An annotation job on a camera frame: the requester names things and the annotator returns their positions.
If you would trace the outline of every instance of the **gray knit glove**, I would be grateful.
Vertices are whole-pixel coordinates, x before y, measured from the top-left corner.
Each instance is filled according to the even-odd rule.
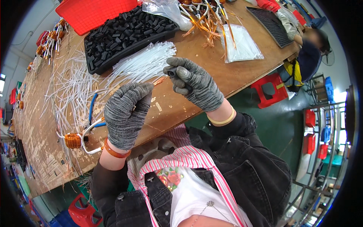
[[[152,83],[125,84],[109,98],[104,116],[112,145],[122,150],[133,148],[150,108],[153,88]]]
[[[223,102],[223,93],[218,89],[213,78],[202,67],[189,59],[180,57],[170,57],[166,60],[170,66],[164,68],[163,72],[168,74],[168,70],[178,66],[176,74],[180,79],[172,78],[173,90],[184,95],[189,101],[202,110],[208,112],[219,108]],[[192,92],[188,92],[185,83],[189,84]]]

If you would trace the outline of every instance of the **wall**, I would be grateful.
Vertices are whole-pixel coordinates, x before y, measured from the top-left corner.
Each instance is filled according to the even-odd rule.
[[[314,11],[314,9],[306,0],[297,0],[297,2],[303,4],[307,11],[311,13],[315,18],[319,18],[318,14]],[[311,3],[315,6],[315,8],[322,16],[326,16],[323,10],[314,0],[311,0]],[[320,64],[318,72],[323,73],[325,77],[330,76],[333,87],[334,89],[336,89],[336,93],[344,92],[349,87],[349,85],[351,85],[351,82],[348,73],[347,59],[342,44],[340,43],[340,40],[335,33],[333,26],[329,22],[329,18],[320,29],[322,29],[328,35],[330,46],[334,51],[335,63],[332,66],[327,66],[322,62]]]
[[[6,75],[6,79],[3,96],[0,97],[0,107],[4,107],[5,102],[8,102],[16,83],[24,80],[26,68],[35,57],[36,41],[41,33],[52,30],[59,21],[60,17],[55,12],[57,5],[59,5],[57,0],[36,1],[20,24],[1,66],[1,73]]]

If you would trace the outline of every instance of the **black plastic tray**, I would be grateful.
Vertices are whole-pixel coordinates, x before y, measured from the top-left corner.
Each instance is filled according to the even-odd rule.
[[[114,54],[112,57],[110,57],[109,59],[105,60],[100,66],[95,67],[94,70],[90,69],[90,64],[89,64],[89,57],[86,54],[86,59],[87,59],[87,68],[88,68],[88,72],[90,74],[98,74],[101,75],[104,72],[106,72],[107,70],[109,70],[110,68],[112,68],[112,66],[114,66],[116,63],[118,63],[121,59],[136,53],[137,51],[145,48],[146,46],[148,46],[151,42],[152,43],[156,43],[159,41],[165,41],[168,40],[170,38],[173,38],[175,36],[176,31],[179,30],[179,26],[177,23],[175,23],[175,28],[173,30],[167,30],[167,31],[163,31],[159,34],[153,35],[151,37],[148,37],[146,39],[140,40],[139,42],[132,44],[131,46],[125,48],[124,50]],[[85,45],[85,50],[87,49],[86,46],[86,37],[84,39],[84,45]]]
[[[286,30],[277,16],[265,9],[246,7],[247,11],[268,31],[279,47],[283,48],[293,41],[287,37]]]

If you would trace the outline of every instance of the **wooden workbench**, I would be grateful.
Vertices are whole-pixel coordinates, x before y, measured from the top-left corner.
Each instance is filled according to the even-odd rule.
[[[228,12],[239,15],[238,19],[230,15],[232,24],[241,24],[247,29],[253,40],[262,52],[263,60],[239,61],[225,64],[220,59],[224,53],[219,40],[215,41],[214,48],[202,48],[205,37],[196,31],[187,37],[182,37],[185,32],[178,31],[172,41],[177,48],[177,57],[188,58],[205,70],[207,70],[225,97],[230,97],[261,77],[265,76],[282,64],[282,61],[299,50],[296,43],[285,48],[280,48],[270,37],[268,32],[254,19],[246,10],[251,6],[246,1],[235,1],[226,3]],[[59,65],[74,56],[75,50],[83,50],[84,36],[78,36],[73,29],[62,39],[59,55],[54,58],[53,64],[43,60],[37,70],[27,74],[23,84],[26,89],[23,97],[24,109],[14,111],[14,122],[16,136],[23,141],[24,150],[28,163],[36,172],[35,178],[27,179],[31,196],[40,195],[48,190],[58,187],[95,167],[101,153],[88,155],[83,150],[72,151],[72,168],[67,173],[68,160],[56,134],[56,123],[52,108],[47,108],[45,114],[40,118],[44,95],[47,92],[52,73],[57,73]],[[136,146],[156,138],[173,127],[191,119],[201,113],[201,109],[193,105],[182,95],[172,90],[170,80],[165,80],[153,90],[152,97],[155,101],[146,116],[145,124],[136,140]],[[162,111],[155,107],[158,102]],[[106,127],[93,130],[90,136],[89,149],[100,146],[101,141],[107,136]]]

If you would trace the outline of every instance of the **plastic bag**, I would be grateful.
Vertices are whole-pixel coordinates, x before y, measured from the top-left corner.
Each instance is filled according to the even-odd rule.
[[[177,23],[182,31],[192,28],[189,19],[181,15],[178,0],[143,0],[142,10],[169,18]]]
[[[236,42],[237,49],[234,48],[228,24],[223,25],[223,28],[225,30],[226,40],[227,40],[227,57],[226,60],[224,61],[225,63],[264,58],[260,49],[253,41],[251,36],[248,34],[245,27],[236,24],[231,24],[234,41]],[[222,41],[222,46],[224,48],[223,36],[221,36],[221,41]]]
[[[299,21],[296,19],[295,15],[288,9],[286,9],[285,7],[281,7],[281,9],[278,10],[278,12],[281,12],[283,15],[285,15],[285,17],[291,21],[295,27],[299,27]]]
[[[256,0],[245,0],[248,3],[251,3],[253,6],[257,6],[257,1]]]

